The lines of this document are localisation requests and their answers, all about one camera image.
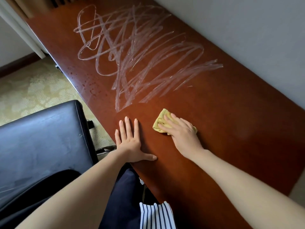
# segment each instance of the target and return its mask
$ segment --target white wall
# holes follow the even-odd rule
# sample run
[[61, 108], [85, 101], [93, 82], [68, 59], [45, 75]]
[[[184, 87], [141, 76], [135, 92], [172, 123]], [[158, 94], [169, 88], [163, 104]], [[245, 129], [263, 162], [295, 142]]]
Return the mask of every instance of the white wall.
[[305, 109], [305, 0], [155, 0]]
[[0, 17], [0, 67], [32, 52], [22, 38]]

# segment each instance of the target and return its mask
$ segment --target forearm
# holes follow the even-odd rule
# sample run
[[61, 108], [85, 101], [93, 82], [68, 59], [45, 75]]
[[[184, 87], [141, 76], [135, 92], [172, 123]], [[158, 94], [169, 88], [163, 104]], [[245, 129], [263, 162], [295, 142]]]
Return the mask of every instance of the forearm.
[[98, 228], [125, 160], [115, 150], [36, 209], [17, 229]]
[[305, 209], [207, 150], [193, 160], [220, 186], [253, 228], [305, 228]]

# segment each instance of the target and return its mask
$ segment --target yellow cloth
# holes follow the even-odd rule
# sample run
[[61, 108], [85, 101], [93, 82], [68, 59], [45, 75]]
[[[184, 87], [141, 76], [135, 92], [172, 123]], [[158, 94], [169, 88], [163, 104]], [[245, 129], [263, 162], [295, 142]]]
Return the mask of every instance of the yellow cloth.
[[[175, 121], [172, 118], [170, 112], [168, 110], [166, 110], [165, 108], [163, 108], [163, 110], [160, 112], [158, 118], [156, 119], [156, 121], [155, 121], [155, 123], [153, 124], [153, 127], [152, 127], [154, 130], [156, 130], [157, 132], [160, 132], [160, 133], [165, 133], [165, 131], [160, 129], [158, 124], [162, 124], [167, 128], [171, 128], [171, 126], [164, 119], [164, 115], [166, 115], [171, 121], [177, 123], [177, 121]], [[195, 133], [197, 133], [196, 127], [193, 126], [193, 129], [194, 129]]]

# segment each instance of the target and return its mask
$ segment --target patterned carpet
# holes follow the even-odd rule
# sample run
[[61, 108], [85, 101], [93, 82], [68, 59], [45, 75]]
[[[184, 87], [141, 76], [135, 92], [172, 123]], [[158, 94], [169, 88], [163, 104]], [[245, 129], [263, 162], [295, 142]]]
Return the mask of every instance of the patterned carpet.
[[95, 128], [90, 132], [95, 148], [113, 145], [105, 129], [50, 57], [0, 79], [0, 126], [69, 100], [79, 100], [86, 118], [94, 122]]

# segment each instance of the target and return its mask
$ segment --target striped shirt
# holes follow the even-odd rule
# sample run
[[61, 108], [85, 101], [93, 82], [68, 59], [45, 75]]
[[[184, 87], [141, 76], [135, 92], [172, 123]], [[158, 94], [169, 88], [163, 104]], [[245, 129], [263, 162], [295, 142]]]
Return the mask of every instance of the striped shirt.
[[140, 229], [176, 229], [173, 212], [167, 202], [161, 205], [145, 205], [140, 202], [140, 208]]

